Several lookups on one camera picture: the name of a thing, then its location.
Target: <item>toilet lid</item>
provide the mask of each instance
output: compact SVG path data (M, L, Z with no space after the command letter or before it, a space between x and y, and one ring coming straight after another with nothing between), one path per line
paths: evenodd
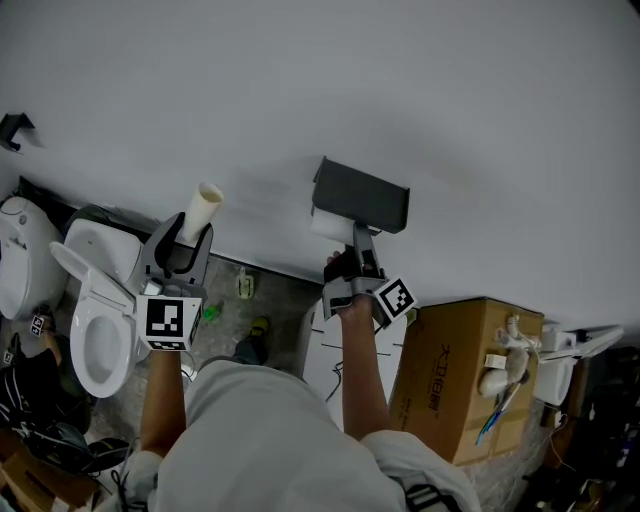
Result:
M71 326L73 367L82 386L98 398L116 393L133 368L133 318L93 297L78 302Z
M135 306L133 296L95 265L59 242L52 242L49 249L58 263L69 274L80 280L85 295L91 292L109 300L114 307L126 314L133 314Z

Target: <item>toilet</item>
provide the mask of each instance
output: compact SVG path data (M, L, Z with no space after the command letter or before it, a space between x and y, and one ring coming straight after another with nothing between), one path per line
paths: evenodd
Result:
M81 283L70 333L78 379L93 396L111 396L149 353L136 335L142 243L124 231L79 219L64 245L53 242L49 248Z
M28 320L43 304L55 309L67 273L47 249L62 236L47 215L23 197L0 207L0 313L7 320Z

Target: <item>cable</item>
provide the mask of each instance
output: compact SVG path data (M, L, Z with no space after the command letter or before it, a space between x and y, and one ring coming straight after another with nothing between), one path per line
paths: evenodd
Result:
M566 420L569 419L569 417L566 414L563 414L562 416L565 417ZM558 457L558 460L560 461L561 464L567 466L569 469L575 471L576 473L578 472L575 468L572 468L571 466L569 466L568 464L565 464L565 462L560 458L560 455L558 455L558 452L556 452L555 447L553 446L553 436L555 434L557 434L560 430L562 430L564 427L567 426L568 421L565 421L564 424L560 425L558 428L553 429L548 436L546 436L538 445L538 447L533 451L533 453L531 454L531 456L526 459L522 464L520 464L520 466L518 467L518 469L514 472L514 481L513 481L513 485L511 486L511 491L509 492L509 495L507 496L507 499L504 501L505 504L509 503L509 501L511 501L511 498L513 497L513 493L516 490L516 486L518 485L518 482L520 482L522 476L518 476L520 469L521 468L526 468L529 463L531 463L531 461L536 458L538 456L538 452L540 451L540 448L542 448L547 441L551 442L551 449L553 450L553 453L555 453L556 457Z
M113 496L113 493L111 492L111 490L104 485L100 480L98 480L98 477L95 477L93 475L87 475L89 478L91 478L91 480L93 480L95 483L97 483L100 487L102 487L105 491L107 491L109 493L110 496Z
M329 396L325 399L325 403L333 398L333 395L335 395L336 391L338 391L338 388L340 387L340 384L342 384L342 368L343 368L343 366L344 366L343 362L340 361L339 363L336 363L336 365L333 367L333 370L331 370L333 373L335 373L338 376L338 384L336 384L336 387L333 388L333 391L331 393L329 393Z
M540 364L540 354L538 354L538 349L536 348L536 344L533 342L533 340L528 338L522 333L520 333L520 338L522 338L524 341L526 341L529 344L529 346L531 347L531 352L533 352L533 355L536 356L536 360L538 364Z
M22 430L14 428L13 430L15 430L16 432L22 432ZM86 450L83 450L81 447L73 444L73 443L69 443L67 441L64 441L63 439L54 439L53 437L49 437L49 436L45 436L44 434L41 434L40 432L36 431L36 430L32 430L30 432L31 434L33 434L34 436L38 436L42 439L45 439L49 442L55 443L55 444L62 444L65 446L70 446L71 448L73 448L74 450L78 450L78 451L83 451L85 453L90 453L89 449L87 448Z
M118 501L124 512L128 512L129 510L146 510L147 508L146 503L127 503L127 496L126 496L127 495L126 483L127 483L127 477L129 476L129 473L125 474L125 470L127 468L127 462L129 461L129 456L133 451L133 447L135 446L136 441L138 441L139 439L140 439L139 437L136 437L133 440L133 442L129 445L129 449L127 450L127 455L124 458L124 461L122 463L122 469L121 469L121 473L124 475L124 478L121 478L120 473L118 473L118 471L116 471L115 469L111 471L111 479L114 481L114 483L118 488Z
M189 357L189 359L191 359L191 370L192 372L196 372L196 360L193 358L193 356L189 353L189 352L183 352L184 355L186 355L187 357Z
M549 409L551 409L552 411L559 411L560 409L558 409L557 407L554 407L553 405L548 404L547 402L545 402L544 400L540 400L538 397L533 397L533 399L536 402L540 402L542 405L544 405L545 407L548 407Z
M558 432L559 430L562 430L567 423L569 423L569 416L566 414L563 414L562 416L560 416L560 423L562 423L562 418L565 418L566 421L564 422L564 424L561 427L558 427L556 430L554 430L553 432L551 432L551 434L549 434L549 440L551 441L551 449L553 450L553 453L555 454L556 457L558 457L558 460L560 461L560 464L562 464L563 466L568 467L571 471L573 471L574 473L577 473L578 470L569 466L569 464L565 463L565 461L562 460L562 457L560 457L560 455L558 454L558 452L556 451L556 447L553 444L553 434L555 434L556 432Z

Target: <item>tiled floor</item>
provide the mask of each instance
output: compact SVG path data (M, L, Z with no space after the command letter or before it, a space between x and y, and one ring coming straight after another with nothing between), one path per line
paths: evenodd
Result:
M250 300L242 300L235 291L239 269L238 265L228 261L210 258L205 286L209 290L209 304L220 306L222 314L213 322L203 321L192 350L196 364L199 366L213 356L232 354L235 344L245 335L251 321L256 316L268 315L273 326L273 346L268 364L283 369L292 368L300 321L320 297L321 288L311 283L248 270L256 280L255 296ZM69 332L78 289L77 281L70 279L67 295L56 312L58 328L63 333ZM19 332L25 354L36 354L40 350L39 342L28 328L27 323L4 322L0 348L4 350L11 334ZM185 357L184 361L189 362L189 359ZM87 434L91 441L106 436L131 440L138 435L147 372L147 362L143 361L116 395L98 401ZM477 489L483 510L512 510L518 502L524 489L522 475L538 467L548 444L548 430L538 427L541 414L541 406L535 405L520 451L464 468Z

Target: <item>green object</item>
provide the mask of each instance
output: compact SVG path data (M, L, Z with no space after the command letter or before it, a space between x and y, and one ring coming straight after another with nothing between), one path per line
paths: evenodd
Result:
M246 273L244 267L240 267L240 273L236 276L236 289L238 297L247 300L253 297L254 279Z
M418 319L418 310L413 308L407 311L407 327Z
M207 322L213 322L216 318L220 316L220 308L218 306L209 306L204 310L204 319Z

